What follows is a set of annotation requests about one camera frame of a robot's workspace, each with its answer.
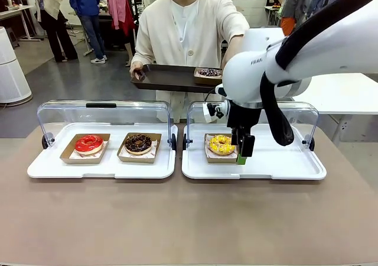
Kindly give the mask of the person's right hand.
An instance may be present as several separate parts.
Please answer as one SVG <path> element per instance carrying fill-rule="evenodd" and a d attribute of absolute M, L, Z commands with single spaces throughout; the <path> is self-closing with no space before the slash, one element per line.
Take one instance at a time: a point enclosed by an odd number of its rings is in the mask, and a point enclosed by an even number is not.
<path fill-rule="evenodd" d="M 133 61 L 129 70 L 131 79 L 135 78 L 136 80 L 140 80 L 144 76 L 143 68 L 144 65 L 142 62 Z"/>

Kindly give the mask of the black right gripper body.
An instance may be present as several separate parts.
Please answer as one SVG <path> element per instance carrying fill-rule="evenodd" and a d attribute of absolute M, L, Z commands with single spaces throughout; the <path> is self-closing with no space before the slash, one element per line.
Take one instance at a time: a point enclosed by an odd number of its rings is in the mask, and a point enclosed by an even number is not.
<path fill-rule="evenodd" d="M 250 134 L 260 118 L 261 108 L 245 108 L 229 101 L 227 127 L 232 130 L 232 135 Z"/>

